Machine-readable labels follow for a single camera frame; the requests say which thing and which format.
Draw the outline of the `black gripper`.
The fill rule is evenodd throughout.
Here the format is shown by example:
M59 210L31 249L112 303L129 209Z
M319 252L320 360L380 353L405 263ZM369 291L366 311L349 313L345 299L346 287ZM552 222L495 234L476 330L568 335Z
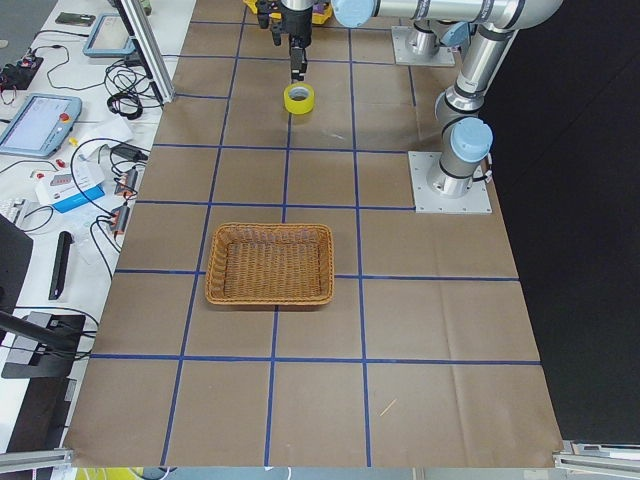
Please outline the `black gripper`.
M273 17L274 14L280 13L281 6L282 4L278 0L256 1L256 15L259 27L263 30L268 29L271 32L275 46L282 44L282 22Z
M294 47L290 48L292 82L303 82L307 72L306 49L311 44L313 0L281 0L282 27Z

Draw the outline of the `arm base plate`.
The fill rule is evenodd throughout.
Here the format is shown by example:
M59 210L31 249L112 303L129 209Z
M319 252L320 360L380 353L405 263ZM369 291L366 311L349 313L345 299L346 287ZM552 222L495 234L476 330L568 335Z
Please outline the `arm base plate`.
M423 214L492 213L487 182L472 175L457 179L441 170L440 152L408 153L415 211Z
M395 63L405 66L454 67L452 50L442 46L432 31L415 27L391 28Z

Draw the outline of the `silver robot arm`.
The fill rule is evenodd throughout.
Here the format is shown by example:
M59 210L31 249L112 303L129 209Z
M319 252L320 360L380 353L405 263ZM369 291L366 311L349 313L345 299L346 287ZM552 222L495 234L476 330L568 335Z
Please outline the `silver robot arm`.
M414 22L465 22L477 26L460 72L434 106L442 126L443 151L426 176L429 188L445 198L464 196L474 172L489 155L493 133L477 118L490 80L513 35L556 13L560 1L333 1L336 19L355 28L370 18L405 17Z
M378 1L329 1L338 21L349 28L366 23L380 10ZM312 43L313 15L327 10L325 1L255 1L255 14L261 29L269 29L276 46L288 36L291 57L304 56ZM423 20L421 10L414 14L414 28L433 34L437 46L457 46L469 35L469 23L452 20Z

